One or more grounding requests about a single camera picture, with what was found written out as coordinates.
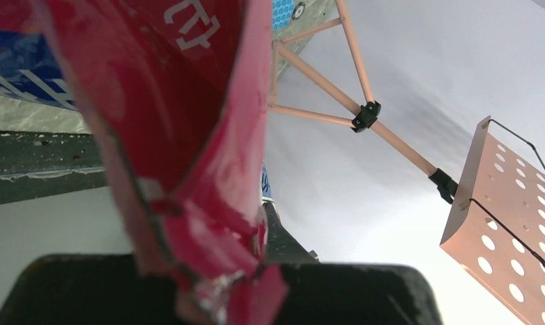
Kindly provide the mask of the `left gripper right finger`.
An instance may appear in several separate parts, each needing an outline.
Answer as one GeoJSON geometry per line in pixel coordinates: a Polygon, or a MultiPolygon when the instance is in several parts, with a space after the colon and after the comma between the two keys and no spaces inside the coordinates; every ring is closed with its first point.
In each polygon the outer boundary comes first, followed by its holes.
{"type": "Polygon", "coordinates": [[[405,265],[321,263],[283,227],[272,202],[267,262],[279,265],[288,294],[275,324],[442,324],[424,276],[405,265]]]}

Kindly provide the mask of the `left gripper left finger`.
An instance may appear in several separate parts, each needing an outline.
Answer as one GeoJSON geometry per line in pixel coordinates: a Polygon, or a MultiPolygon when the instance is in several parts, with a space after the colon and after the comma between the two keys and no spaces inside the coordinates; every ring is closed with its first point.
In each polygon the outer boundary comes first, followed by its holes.
{"type": "Polygon", "coordinates": [[[176,285],[138,273],[132,254],[50,254],[25,267],[0,324],[185,324],[176,285]]]}

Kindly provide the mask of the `pet food bag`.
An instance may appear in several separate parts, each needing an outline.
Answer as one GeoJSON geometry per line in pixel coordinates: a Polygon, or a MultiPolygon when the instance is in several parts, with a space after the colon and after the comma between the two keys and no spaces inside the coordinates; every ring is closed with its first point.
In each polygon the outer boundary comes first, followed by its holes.
{"type": "Polygon", "coordinates": [[[77,109],[143,275],[202,321],[271,324],[262,267],[270,1],[0,1],[0,95],[77,109]]]}

